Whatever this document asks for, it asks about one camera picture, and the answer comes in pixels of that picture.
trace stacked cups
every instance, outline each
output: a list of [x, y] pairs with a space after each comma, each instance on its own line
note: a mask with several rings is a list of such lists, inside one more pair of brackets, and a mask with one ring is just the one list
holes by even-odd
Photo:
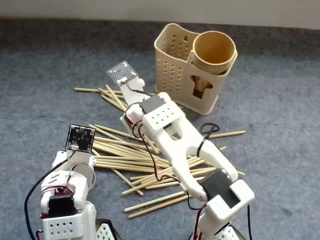
[[[234, 41], [223, 32], [207, 31], [199, 34], [193, 41], [187, 62], [213, 75], [223, 75], [227, 72], [236, 57]], [[211, 84], [197, 76], [193, 76], [195, 95], [202, 95]]]

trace white wall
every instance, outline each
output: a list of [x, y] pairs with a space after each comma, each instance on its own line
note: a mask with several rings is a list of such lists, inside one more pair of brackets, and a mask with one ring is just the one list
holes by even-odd
[[0, 0], [0, 16], [320, 29], [320, 0]]

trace circuit board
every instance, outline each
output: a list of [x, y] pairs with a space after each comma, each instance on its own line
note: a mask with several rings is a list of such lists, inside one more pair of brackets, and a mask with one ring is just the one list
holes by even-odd
[[91, 153], [94, 137], [95, 130], [93, 128], [71, 124], [65, 149]]

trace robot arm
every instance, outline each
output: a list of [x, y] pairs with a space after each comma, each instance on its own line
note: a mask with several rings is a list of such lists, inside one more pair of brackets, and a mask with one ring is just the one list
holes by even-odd
[[[141, 121], [143, 133], [155, 142], [169, 160], [181, 186], [193, 197], [207, 202], [198, 226], [203, 238], [211, 239], [253, 200], [253, 191], [243, 180], [238, 179], [235, 167], [208, 140], [204, 141], [198, 156], [209, 161], [217, 170], [198, 183], [190, 174], [187, 156], [197, 154], [203, 136], [187, 120], [183, 111], [165, 92], [151, 97], [143, 95], [144, 82], [127, 62], [107, 72], [119, 85], [124, 99], [131, 106], [120, 118], [128, 132], [131, 133], [133, 127], [128, 119], [133, 123]], [[174, 134], [179, 135], [178, 140], [173, 140]]]

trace yellow cup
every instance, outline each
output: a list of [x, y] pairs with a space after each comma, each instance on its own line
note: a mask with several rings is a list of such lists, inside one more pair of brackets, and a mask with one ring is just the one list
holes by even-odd
[[235, 56], [236, 45], [228, 35], [207, 31], [194, 39], [187, 61], [205, 72], [220, 75], [232, 65]]

